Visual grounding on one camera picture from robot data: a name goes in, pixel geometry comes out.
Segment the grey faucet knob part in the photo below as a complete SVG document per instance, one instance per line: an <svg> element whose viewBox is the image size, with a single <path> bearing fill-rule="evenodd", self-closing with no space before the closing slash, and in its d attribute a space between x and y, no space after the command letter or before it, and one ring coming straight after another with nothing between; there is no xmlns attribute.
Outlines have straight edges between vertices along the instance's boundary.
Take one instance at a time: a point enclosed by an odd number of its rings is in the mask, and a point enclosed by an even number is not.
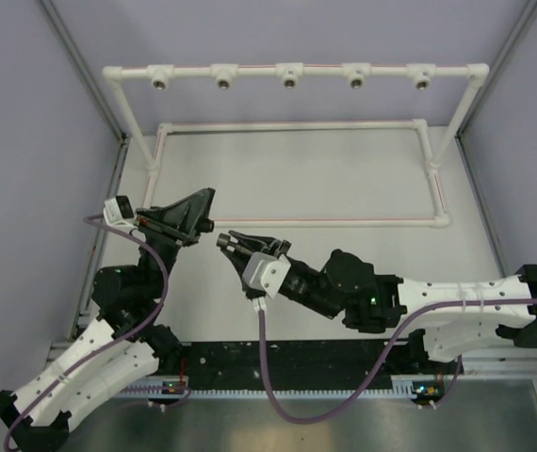
<svg viewBox="0 0 537 452"><path fill-rule="evenodd" d="M229 234L220 233L217 238L216 246L221 250L226 250L228 247L234 247L236 240Z"/></svg>

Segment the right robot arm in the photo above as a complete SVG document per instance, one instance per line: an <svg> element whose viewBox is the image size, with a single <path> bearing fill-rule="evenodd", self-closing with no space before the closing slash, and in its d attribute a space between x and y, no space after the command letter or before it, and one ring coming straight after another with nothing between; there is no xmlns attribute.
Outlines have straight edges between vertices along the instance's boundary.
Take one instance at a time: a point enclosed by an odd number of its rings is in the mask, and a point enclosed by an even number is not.
<svg viewBox="0 0 537 452"><path fill-rule="evenodd" d="M367 334L387 331L418 342L406 352L417 372L431 371L475 349L537 348L537 265L487 282L420 282L374 266L341 249L320 270L288 256L289 242L236 231L220 234L245 297L256 311L282 296Z"/></svg>

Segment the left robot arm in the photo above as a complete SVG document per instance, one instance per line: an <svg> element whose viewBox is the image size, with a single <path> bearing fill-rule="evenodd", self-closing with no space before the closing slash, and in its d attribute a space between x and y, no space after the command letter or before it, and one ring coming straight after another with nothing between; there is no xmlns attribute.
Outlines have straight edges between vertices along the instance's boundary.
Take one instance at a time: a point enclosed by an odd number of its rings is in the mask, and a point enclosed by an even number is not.
<svg viewBox="0 0 537 452"><path fill-rule="evenodd" d="M133 265L106 266L94 276L98 315L71 345L21 388L0 392L7 451L57 451L97 407L132 382L170 373L181 360L171 329L156 324L178 253L214 229L215 189L166 207L133 209L125 196L83 220L138 245Z"/></svg>

